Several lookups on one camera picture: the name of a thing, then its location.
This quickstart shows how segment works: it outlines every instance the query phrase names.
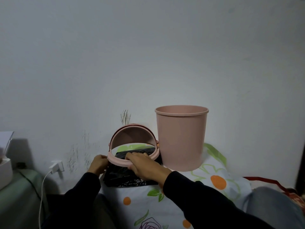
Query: black garbage bag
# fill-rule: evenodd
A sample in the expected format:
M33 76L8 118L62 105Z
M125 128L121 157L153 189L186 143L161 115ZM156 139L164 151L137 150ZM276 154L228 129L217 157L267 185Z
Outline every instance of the black garbage bag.
M128 152L137 152L137 153L147 153L148 155L152 154L155 151L155 147L145 148L145 149L136 149L129 150L117 153L115 156L117 158L125 159L125 156ZM161 155L155 160L159 164L162 164ZM148 186L148 185L157 185L155 181L143 181L135 175L132 170L129 170L127 167L121 167L114 164L111 164L106 170L104 183L108 187L135 187L135 186Z

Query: hand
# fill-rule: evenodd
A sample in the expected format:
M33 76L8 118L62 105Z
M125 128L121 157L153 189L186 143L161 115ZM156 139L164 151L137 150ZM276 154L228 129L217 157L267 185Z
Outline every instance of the hand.
M128 169L131 169L142 180L154 180L164 185L167 176L172 172L153 161L147 153L127 153L125 159L132 162Z
M87 172L94 173L98 177L100 174L105 172L105 169L107 169L109 166L109 161L107 159L107 156L105 155L96 155L91 162L91 165Z

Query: white charging cable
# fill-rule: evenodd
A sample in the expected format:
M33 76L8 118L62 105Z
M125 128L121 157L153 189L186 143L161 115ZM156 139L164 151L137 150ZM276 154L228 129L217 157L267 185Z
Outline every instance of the white charging cable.
M38 216L38 221L39 221L39 229L41 229L41 223L40 223L40 212L41 212L41 205L42 205L42 200L43 200L43 182L45 180L45 178L48 176L48 174L44 177L42 184L41 184L41 201L40 201L40 207L39 207L39 216Z

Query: pink trash can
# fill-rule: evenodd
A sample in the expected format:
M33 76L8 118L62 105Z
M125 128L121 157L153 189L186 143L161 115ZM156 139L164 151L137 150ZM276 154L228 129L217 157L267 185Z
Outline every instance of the pink trash can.
M177 171L192 171L203 162L202 152L209 110L200 106L158 107L157 128L163 164Z

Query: black sweatshirt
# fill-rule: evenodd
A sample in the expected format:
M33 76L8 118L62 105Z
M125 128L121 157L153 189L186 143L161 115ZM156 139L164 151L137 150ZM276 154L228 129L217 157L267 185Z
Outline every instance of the black sweatshirt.
M91 208L100 188L97 175L85 173L76 186L64 195L61 207L47 219L43 229L89 228ZM195 229L207 225L203 224L203 220L210 221L215 228L246 228L247 225L251 228L273 228L238 209L217 190L199 181L193 182L176 171L167 177L163 192L183 211L185 219Z

